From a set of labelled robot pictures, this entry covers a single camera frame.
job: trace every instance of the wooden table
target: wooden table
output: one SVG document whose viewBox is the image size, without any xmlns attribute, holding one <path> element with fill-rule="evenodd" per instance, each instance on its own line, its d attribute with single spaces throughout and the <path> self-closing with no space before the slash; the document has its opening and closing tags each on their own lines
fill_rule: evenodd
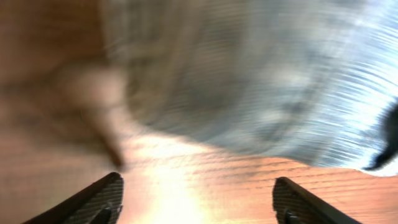
<svg viewBox="0 0 398 224">
<path fill-rule="evenodd" d="M 29 101 L 34 95 L 52 104 L 51 95 L 21 88 L 66 60 L 102 54 L 97 7 L 94 0 L 0 4 L 0 223 L 32 218 L 113 170 L 95 141 L 71 140 L 81 128 L 61 138 L 52 131 L 58 121 Z M 360 222 L 398 219 L 398 177 L 237 156 L 165 136 L 131 134 L 122 144 L 127 169 L 119 224 L 276 223 L 271 191 L 280 176 Z"/>
</svg>

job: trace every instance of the black object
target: black object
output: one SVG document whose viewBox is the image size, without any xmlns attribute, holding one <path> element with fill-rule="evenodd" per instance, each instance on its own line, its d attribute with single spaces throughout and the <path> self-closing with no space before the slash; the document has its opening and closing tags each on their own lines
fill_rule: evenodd
<svg viewBox="0 0 398 224">
<path fill-rule="evenodd" d="M 112 172 L 24 224 L 115 224 L 122 199 L 123 179 Z"/>
<path fill-rule="evenodd" d="M 279 224 L 359 224 L 286 177 L 276 180 L 273 207 Z"/>
</svg>

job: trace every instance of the brown wood surface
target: brown wood surface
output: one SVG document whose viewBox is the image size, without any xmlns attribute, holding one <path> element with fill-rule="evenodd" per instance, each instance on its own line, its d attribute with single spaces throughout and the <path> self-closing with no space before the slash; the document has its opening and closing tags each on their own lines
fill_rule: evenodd
<svg viewBox="0 0 398 224">
<path fill-rule="evenodd" d="M 78 116 L 49 116 L 37 102 L 59 102 L 45 88 L 24 84 L 72 58 L 101 55 L 98 18 L 94 0 L 0 3 L 0 223 L 32 218 L 113 170 L 94 140 L 80 138 L 84 128 L 54 131 L 58 123 L 77 124 Z M 127 169 L 119 224 L 276 223 L 271 191 L 280 176 L 360 222 L 398 219 L 398 177 L 236 156 L 136 135 L 134 127 L 121 132 L 129 138 L 121 140 Z"/>
</svg>

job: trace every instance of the wood grain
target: wood grain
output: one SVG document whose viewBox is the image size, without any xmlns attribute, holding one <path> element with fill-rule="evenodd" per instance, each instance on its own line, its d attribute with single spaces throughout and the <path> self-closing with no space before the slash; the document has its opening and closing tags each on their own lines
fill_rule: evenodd
<svg viewBox="0 0 398 224">
<path fill-rule="evenodd" d="M 113 170 L 79 115 L 47 86 L 30 85 L 67 60 L 102 54 L 97 9 L 94 0 L 0 5 L 0 223 L 38 215 Z M 236 156 L 143 136 L 138 126 L 119 136 L 127 162 L 120 224 L 276 223 L 271 191 L 280 176 L 360 222 L 398 219 L 398 177 Z"/>
</svg>

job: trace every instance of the gray cloth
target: gray cloth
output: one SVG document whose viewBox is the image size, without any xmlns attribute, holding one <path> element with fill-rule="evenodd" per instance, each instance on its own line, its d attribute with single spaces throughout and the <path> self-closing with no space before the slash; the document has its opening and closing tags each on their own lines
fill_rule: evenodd
<svg viewBox="0 0 398 224">
<path fill-rule="evenodd" d="M 104 8 L 109 56 L 131 71 L 131 112 L 142 124 L 241 154 L 396 174 L 394 155 L 377 159 L 397 103 L 398 1 Z"/>
</svg>

